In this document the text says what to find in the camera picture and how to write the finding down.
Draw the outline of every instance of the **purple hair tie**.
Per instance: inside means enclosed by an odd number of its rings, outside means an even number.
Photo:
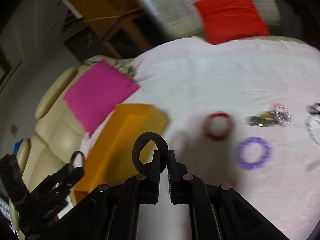
[[[259,161],[254,162],[254,163],[246,162],[242,157],[244,148],[247,147],[251,143],[259,143],[263,146],[263,155],[261,156]],[[247,140],[239,143],[238,152],[237,152],[237,159],[238,159],[240,165],[247,170],[261,168],[266,164],[267,160],[271,157],[270,150],[271,150],[271,147],[269,146],[269,143],[267,141],[265,141],[264,139],[259,138],[259,137],[250,137]]]

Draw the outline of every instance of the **bolt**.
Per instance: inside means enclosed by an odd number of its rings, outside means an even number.
[[[183,175],[183,179],[184,180],[192,180],[193,179],[193,176],[191,174],[184,174]]]
[[[100,192],[104,192],[106,190],[108,190],[109,186],[107,184],[101,184],[98,186],[98,191]]]
[[[138,174],[138,175],[136,176],[136,179],[139,180],[139,181],[145,180],[146,178],[147,178],[147,176],[144,175],[144,174]]]
[[[230,190],[231,189],[231,186],[228,184],[228,183],[222,183],[221,184],[221,188],[223,190]]]

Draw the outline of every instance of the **magenta cushion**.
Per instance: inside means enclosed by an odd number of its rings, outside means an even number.
[[[139,86],[103,60],[92,66],[64,96],[87,132],[93,133],[108,114]]]

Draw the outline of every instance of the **yellow box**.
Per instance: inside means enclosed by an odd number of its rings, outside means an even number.
[[[75,185],[77,202],[102,183],[112,187],[138,174],[132,163],[133,144],[144,132],[161,135],[167,123],[166,115],[152,105],[117,105],[86,160],[84,177]],[[152,141],[144,147],[140,154],[142,163],[154,147]]]

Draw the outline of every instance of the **white sheet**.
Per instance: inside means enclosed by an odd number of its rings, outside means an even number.
[[[211,45],[185,38],[146,52],[133,64],[139,65],[135,80],[141,88],[125,103],[154,104],[167,113],[164,138],[189,173],[213,185],[230,183],[291,240],[309,236],[320,219],[320,147],[305,128],[307,105],[320,101],[318,50],[296,42]],[[248,116],[275,102],[291,110],[293,125],[246,125]],[[202,136],[203,118],[215,111],[236,121],[228,141]],[[251,136],[267,140],[272,156],[264,168],[247,171],[236,163],[235,150]],[[258,158],[253,152],[259,149],[249,152],[248,159]],[[166,171],[159,202],[140,207],[137,239],[191,239],[188,206],[170,203]]]

